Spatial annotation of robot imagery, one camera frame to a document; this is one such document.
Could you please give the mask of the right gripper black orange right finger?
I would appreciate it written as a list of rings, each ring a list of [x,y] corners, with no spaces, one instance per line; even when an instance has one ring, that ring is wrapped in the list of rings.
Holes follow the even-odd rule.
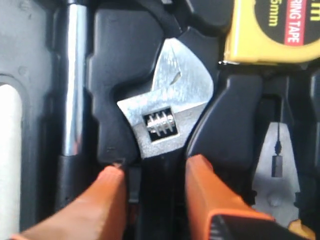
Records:
[[[187,140],[184,194],[194,240],[307,240],[254,209],[252,183],[271,122],[287,125],[302,223],[320,237],[320,76],[219,73]]]

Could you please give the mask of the right gripper black orange left finger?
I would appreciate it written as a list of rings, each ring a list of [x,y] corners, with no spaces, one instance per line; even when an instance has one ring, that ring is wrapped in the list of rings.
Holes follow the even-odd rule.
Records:
[[[54,215],[12,240],[121,240],[127,225],[125,173],[107,166],[92,185]]]

